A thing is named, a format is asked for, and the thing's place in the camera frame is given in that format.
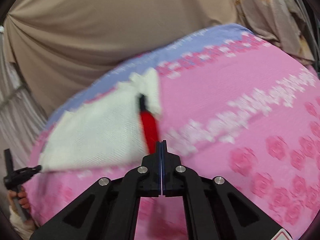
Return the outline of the person's left hand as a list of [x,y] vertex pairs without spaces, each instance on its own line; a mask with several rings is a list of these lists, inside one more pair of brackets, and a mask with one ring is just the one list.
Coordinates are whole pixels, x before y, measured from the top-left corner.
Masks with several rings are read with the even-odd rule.
[[19,215],[22,222],[31,219],[30,216],[30,203],[28,195],[23,186],[18,186],[18,189],[8,191],[8,200],[12,211]]

